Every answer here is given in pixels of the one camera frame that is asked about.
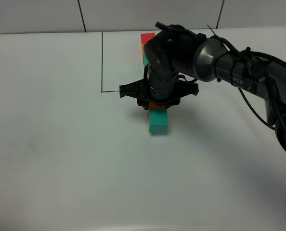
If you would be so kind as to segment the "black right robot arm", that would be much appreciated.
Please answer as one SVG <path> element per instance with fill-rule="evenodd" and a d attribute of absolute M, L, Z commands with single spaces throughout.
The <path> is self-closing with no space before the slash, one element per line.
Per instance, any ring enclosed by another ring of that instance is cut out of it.
<path fill-rule="evenodd" d="M 121 97 L 135 98 L 145 110 L 150 103 L 169 108 L 182 97 L 198 94 L 198 81 L 225 81 L 241 94 L 265 101 L 266 126 L 286 151 L 286 62 L 228 40 L 196 34 L 180 25 L 156 23 L 160 32 L 143 47 L 148 64 L 143 79 L 119 87 Z"/>

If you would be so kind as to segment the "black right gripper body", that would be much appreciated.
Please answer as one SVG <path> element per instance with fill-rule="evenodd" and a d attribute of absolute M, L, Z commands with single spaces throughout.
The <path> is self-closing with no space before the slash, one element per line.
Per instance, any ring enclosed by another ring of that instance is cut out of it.
<path fill-rule="evenodd" d="M 170 108 L 178 105 L 182 97 L 199 93 L 196 80 L 186 81 L 185 76 L 171 73 L 160 75 L 150 69 L 145 69 L 143 79 L 119 86 L 119 96 L 132 97 L 145 110 L 153 103 L 157 107 Z"/>

